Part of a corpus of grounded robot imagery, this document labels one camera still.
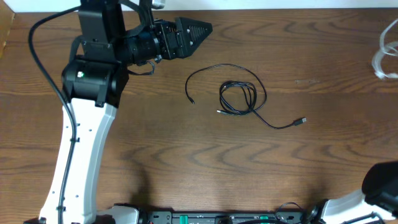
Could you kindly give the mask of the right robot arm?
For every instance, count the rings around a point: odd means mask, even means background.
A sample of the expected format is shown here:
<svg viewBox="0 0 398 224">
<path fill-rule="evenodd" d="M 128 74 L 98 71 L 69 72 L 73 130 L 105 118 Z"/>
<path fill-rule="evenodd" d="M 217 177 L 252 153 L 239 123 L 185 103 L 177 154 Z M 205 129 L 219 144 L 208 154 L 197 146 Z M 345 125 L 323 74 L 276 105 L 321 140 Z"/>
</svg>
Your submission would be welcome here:
<svg viewBox="0 0 398 224">
<path fill-rule="evenodd" d="M 375 164 L 362 187 L 316 204 L 302 223 L 385 223 L 397 219 L 397 161 Z"/>
</svg>

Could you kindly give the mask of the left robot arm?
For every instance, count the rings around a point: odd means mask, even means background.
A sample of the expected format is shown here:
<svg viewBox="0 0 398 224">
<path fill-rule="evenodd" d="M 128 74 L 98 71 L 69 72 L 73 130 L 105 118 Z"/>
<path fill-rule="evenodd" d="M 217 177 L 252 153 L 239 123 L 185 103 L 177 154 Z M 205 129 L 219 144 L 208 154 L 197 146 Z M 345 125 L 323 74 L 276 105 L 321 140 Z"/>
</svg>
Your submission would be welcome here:
<svg viewBox="0 0 398 224">
<path fill-rule="evenodd" d="M 212 25 L 186 17 L 155 19 L 163 1 L 88 0 L 75 8 L 81 35 L 72 43 L 55 92 L 63 105 L 63 131 L 50 192 L 33 223 L 144 223 L 126 203 L 98 211 L 96 190 L 103 149 L 131 65 L 155 65 L 191 56 Z"/>
</svg>

